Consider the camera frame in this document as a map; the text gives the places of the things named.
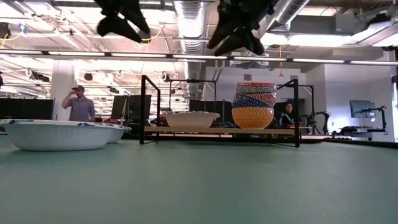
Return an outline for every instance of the black monitor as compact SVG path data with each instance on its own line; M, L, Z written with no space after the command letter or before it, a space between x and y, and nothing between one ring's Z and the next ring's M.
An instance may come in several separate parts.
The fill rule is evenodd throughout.
M372 100L350 100L349 107L351 109L352 118L376 118L375 111L366 111L376 108Z
M0 118L52 119L53 100L0 98Z
M111 115L112 119L121 119L123 115L124 104L128 98L129 96L114 96ZM149 119L151 101L152 95L145 95L145 119ZM141 114L141 95L130 96L130 100L127 105L129 105L129 119L139 120Z

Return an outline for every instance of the ceiling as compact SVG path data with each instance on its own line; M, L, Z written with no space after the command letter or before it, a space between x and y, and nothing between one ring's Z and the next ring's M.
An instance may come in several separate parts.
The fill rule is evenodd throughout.
M212 36L218 22L216 7L218 1L211 1L207 7L208 20L206 23L205 40ZM390 0L374 1L337 1L337 0L312 0L301 12L301 16L334 16L337 10L347 8L345 13L355 10L358 6L363 9L373 9L390 4ZM61 16L32 17L16 12L12 8L0 1L0 22L11 23L12 37L18 37L20 28L18 24L24 24L26 34L22 34L15 40L7 40L4 43L4 49L31 49L31 50L67 50L67 51L103 51L103 52L148 52L148 53L182 53L180 39L178 37L178 27L176 14L173 11L160 11L143 9L147 23L151 28L151 42L149 44L137 44L124 37L117 35L108 35L100 37L96 33L96 25L103 16L101 9L95 7L93 1L82 0L73 4L70 1L52 1L52 4L62 10ZM298 47L293 45L283 45L280 48L268 48L267 54L273 57L309 57L320 58L325 55L328 58L354 57L360 59L364 52L375 51L375 48L362 49L336 49L329 47ZM204 54L213 54L212 50L206 49ZM86 72L113 75L115 85L129 86L125 88L130 93L137 91L132 86L140 87L140 75L149 75L150 79L162 89L162 100L164 105L168 106L169 100L166 97L169 93L166 90L168 83L159 79L162 72L170 74L172 78L184 79L183 62L140 62L140 61L102 61L102 60L75 60L76 66L80 69L79 84L105 85L106 81L86 81L84 74ZM305 68L304 63L285 63L284 68ZM47 58L0 58L0 71L3 72L5 83L28 84L42 83L37 80L30 80L26 75L27 69L43 73L51 78L53 60ZM280 63L270 63L269 69L279 68ZM37 92L44 97L49 97L49 87L21 87L33 92ZM185 110L187 104L184 102L183 90L174 94L178 101L173 101L173 107L178 110ZM101 112L110 113L111 99L114 93L110 93L107 88L88 88L87 95L95 99L97 106L103 108Z

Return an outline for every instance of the table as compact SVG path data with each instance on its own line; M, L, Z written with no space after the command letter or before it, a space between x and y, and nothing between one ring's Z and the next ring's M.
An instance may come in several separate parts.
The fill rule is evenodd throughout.
M236 142L26 152L0 136L0 223L398 223L398 151Z

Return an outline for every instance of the air duct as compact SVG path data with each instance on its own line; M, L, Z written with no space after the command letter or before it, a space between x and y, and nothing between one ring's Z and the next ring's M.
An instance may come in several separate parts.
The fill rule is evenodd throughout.
M175 10L178 14L178 35L187 38L203 38L205 35L206 2L176 1ZM181 40L181 49L184 54L202 54L205 43L197 40ZM186 79L204 79L200 62L184 62ZM198 96L198 85L188 86L190 96Z
M289 31L289 24L310 0L279 0L275 5L275 13L267 15L260 21L260 29L256 32L260 39L267 31L281 27Z

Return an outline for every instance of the blue patterned bowl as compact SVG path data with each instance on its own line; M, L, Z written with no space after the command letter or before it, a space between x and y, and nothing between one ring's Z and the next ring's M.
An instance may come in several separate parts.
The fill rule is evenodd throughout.
M236 93L250 94L250 93L273 93L276 92L276 86L242 86L236 85Z
M235 94L234 101L232 102L232 108L245 107L272 108L272 105L244 94Z

